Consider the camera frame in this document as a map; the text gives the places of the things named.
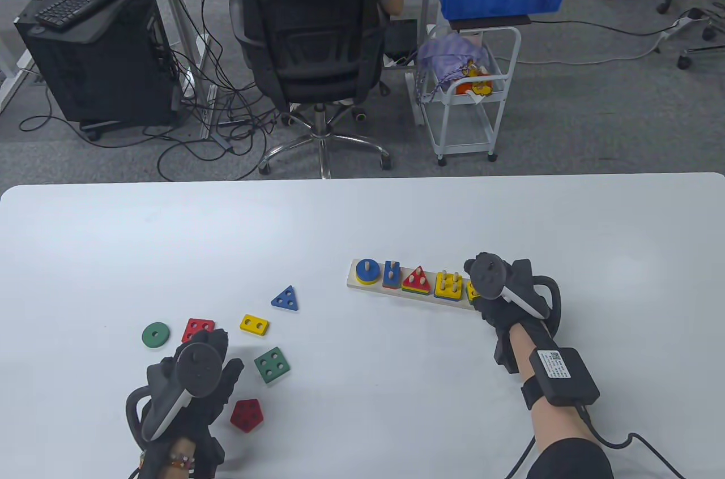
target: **white cable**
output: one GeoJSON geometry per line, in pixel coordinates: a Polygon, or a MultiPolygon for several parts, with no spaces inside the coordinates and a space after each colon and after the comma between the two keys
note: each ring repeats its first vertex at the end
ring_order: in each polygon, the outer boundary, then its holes
{"type": "MultiPolygon", "coordinates": [[[[517,60],[517,64],[524,64],[529,66],[546,66],[550,64],[561,64],[565,66],[595,66],[598,64],[608,64],[609,62],[629,62],[631,60],[639,60],[644,57],[648,57],[648,55],[655,52],[658,47],[660,47],[660,43],[664,41],[665,39],[668,39],[668,37],[673,36],[675,33],[680,31],[682,28],[687,26],[689,23],[699,23],[704,19],[691,19],[687,18],[687,16],[681,16],[678,18],[670,28],[667,28],[665,31],[660,33],[660,37],[658,37],[657,41],[655,42],[652,49],[650,49],[647,52],[644,52],[642,54],[638,54],[636,57],[614,57],[614,58],[608,58],[606,60],[596,60],[595,62],[564,62],[563,60],[546,60],[545,62],[526,62],[525,60],[517,60]]],[[[504,58],[504,57],[496,57],[499,60],[504,60],[505,62],[510,62],[510,58],[504,58]]]]}
{"type": "MultiPolygon", "coordinates": [[[[545,62],[526,62],[525,60],[517,60],[516,64],[524,64],[529,66],[546,66],[549,64],[561,64],[565,66],[595,66],[598,64],[608,64],[609,62],[626,62],[628,60],[639,60],[640,58],[648,57],[648,55],[652,54],[657,50],[657,47],[660,46],[660,40],[657,40],[656,44],[652,46],[652,49],[650,49],[647,52],[644,52],[642,54],[638,54],[636,57],[614,57],[614,58],[608,58],[606,60],[596,60],[595,62],[564,62],[563,60],[546,60],[545,62]]],[[[504,57],[496,57],[497,60],[505,60],[505,62],[510,62],[510,58],[504,58],[504,57]]]]}

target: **floor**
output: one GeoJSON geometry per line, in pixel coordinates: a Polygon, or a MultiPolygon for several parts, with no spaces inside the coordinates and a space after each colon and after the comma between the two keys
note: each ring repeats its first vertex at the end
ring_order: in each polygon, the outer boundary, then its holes
{"type": "MultiPolygon", "coordinates": [[[[11,40],[11,22],[29,0],[0,0],[0,35],[11,40]]],[[[708,5],[712,0],[675,0],[668,15],[655,11],[659,0],[565,0],[562,10],[541,19],[585,19],[633,31],[653,31],[673,23],[683,10],[708,5]]],[[[198,16],[199,0],[187,0],[198,16]]],[[[251,80],[241,49],[228,19],[228,0],[207,0],[207,25],[225,47],[223,66],[236,85],[251,80]]],[[[420,0],[407,0],[407,15],[419,13],[420,0]]],[[[167,13],[161,2],[163,13],[167,13]]],[[[375,91],[365,104],[370,118],[363,123],[342,123],[348,131],[378,138],[394,158],[394,168],[381,173],[378,158],[366,151],[334,150],[336,178],[508,176],[508,174],[647,173],[725,171],[725,67],[722,60],[700,60],[689,71],[676,69],[678,52],[699,46],[700,26],[678,34],[663,45],[661,54],[634,62],[572,67],[522,65],[510,91],[502,125],[499,160],[484,155],[449,158],[436,164],[427,133],[417,128],[400,75],[385,77],[393,93],[381,98],[375,91]]],[[[637,55],[652,46],[654,37],[632,37],[575,24],[533,24],[522,28],[521,58],[529,62],[549,59],[595,61],[613,55],[637,55]]],[[[178,40],[168,28],[172,42],[178,40]]],[[[44,88],[26,83],[0,116],[0,193],[22,183],[160,181],[159,155],[169,143],[155,140],[127,148],[98,148],[81,140],[61,122],[50,122],[36,132],[21,132],[20,121],[47,114],[44,88]]],[[[257,104],[269,107],[267,101],[257,104]]],[[[59,114],[57,107],[54,114],[59,114]]],[[[287,140],[300,131],[281,126],[272,142],[287,140]]],[[[179,139],[199,135],[190,123],[174,132],[179,139]]],[[[103,145],[120,146],[142,140],[140,130],[125,130],[105,137],[103,145]]],[[[261,137],[248,156],[225,156],[202,162],[177,149],[161,168],[175,181],[235,179],[254,168],[261,155],[261,137]]],[[[238,150],[247,143],[240,142],[238,150]]],[[[199,145],[203,156],[219,152],[215,145],[199,145]]],[[[283,156],[269,178],[316,178],[314,151],[283,156]]],[[[259,178],[254,172],[250,179],[259,178]]]]}

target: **blue triangle block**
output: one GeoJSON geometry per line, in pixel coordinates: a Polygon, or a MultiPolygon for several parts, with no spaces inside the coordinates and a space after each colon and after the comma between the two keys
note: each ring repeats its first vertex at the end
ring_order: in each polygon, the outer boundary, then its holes
{"type": "Polygon", "coordinates": [[[280,307],[282,309],[289,309],[290,311],[299,311],[300,308],[297,306],[297,296],[295,295],[295,289],[291,286],[288,286],[282,292],[279,293],[279,296],[274,298],[272,300],[272,305],[275,307],[280,307]]]}

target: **computer tower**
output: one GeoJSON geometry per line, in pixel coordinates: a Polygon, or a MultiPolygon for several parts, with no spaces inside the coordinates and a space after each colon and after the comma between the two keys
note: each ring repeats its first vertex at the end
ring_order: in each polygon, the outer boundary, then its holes
{"type": "Polygon", "coordinates": [[[15,25],[66,120],[155,126],[176,119],[179,73],[156,0],[130,0],[111,9],[112,18],[102,11],[61,33],[33,18],[54,1],[31,1],[15,25]]]}

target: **red pentagon block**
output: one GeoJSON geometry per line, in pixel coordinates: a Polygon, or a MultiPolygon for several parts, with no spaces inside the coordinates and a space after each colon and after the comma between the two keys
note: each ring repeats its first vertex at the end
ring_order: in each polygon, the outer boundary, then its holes
{"type": "Polygon", "coordinates": [[[249,433],[264,419],[259,400],[239,400],[234,406],[230,422],[242,432],[249,433]]]}

